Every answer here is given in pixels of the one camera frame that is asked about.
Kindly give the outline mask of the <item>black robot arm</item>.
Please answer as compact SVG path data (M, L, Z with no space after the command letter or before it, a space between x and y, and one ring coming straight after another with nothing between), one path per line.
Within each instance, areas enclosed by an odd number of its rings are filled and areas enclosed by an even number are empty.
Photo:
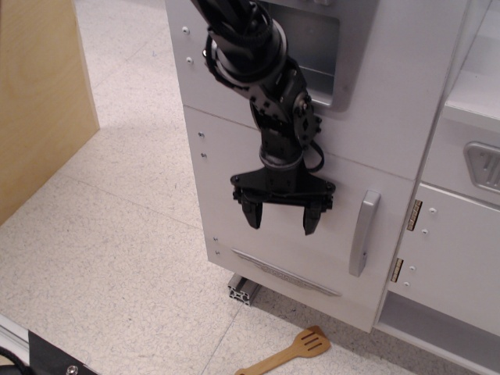
M322 213L333 206L335 186L316 177L320 161L308 167L304 154L314 150L322 120L315 115L307 83L288 54L280 24L257 1L195 1L208 24L205 64L223 86L248 99L261 134L262 169L230 179L234 200L248 224L258 229L266 203L304 209L302 226L313 234Z

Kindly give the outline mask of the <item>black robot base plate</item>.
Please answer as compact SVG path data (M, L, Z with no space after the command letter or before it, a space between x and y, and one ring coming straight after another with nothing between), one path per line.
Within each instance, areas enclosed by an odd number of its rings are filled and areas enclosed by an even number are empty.
M49 341L28 331L20 337L1 329L1 374L98 374Z

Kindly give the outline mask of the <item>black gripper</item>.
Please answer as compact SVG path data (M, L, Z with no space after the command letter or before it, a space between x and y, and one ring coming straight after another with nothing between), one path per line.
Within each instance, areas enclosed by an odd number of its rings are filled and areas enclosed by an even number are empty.
M305 235L313 234L322 210L333 208L335 186L311 174L304 162L289 170L263 167L239 173L230 179L234 186L234 199L242 207L248 224L259 229L265 204L304 207L302 225Z

